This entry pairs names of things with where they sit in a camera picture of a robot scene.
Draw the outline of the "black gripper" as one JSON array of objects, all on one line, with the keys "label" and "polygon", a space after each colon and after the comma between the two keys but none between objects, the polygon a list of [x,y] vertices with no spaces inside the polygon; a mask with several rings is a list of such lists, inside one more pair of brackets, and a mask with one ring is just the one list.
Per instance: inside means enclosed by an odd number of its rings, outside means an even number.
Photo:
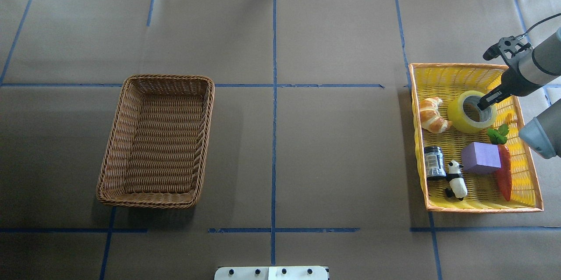
[{"label": "black gripper", "polygon": [[504,100],[504,95],[509,96],[525,96],[526,92],[526,80],[520,74],[518,70],[509,67],[501,75],[500,88],[494,88],[488,92],[485,96],[479,99],[477,107],[479,110],[486,110],[495,103],[502,102]]}]

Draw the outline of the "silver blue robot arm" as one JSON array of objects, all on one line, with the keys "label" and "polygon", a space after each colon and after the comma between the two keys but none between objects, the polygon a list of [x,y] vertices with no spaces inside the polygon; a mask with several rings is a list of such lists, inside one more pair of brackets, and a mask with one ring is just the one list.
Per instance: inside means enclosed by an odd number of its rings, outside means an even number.
[{"label": "silver blue robot arm", "polygon": [[501,58],[507,69],[500,76],[500,82],[477,106],[479,110],[499,104],[510,96],[529,96],[538,103],[534,116],[525,122],[518,135],[541,158],[560,156],[560,100],[553,102],[544,88],[560,78],[561,42],[557,29],[542,43],[533,46],[522,43],[515,36],[501,38],[484,53],[485,60]]}]

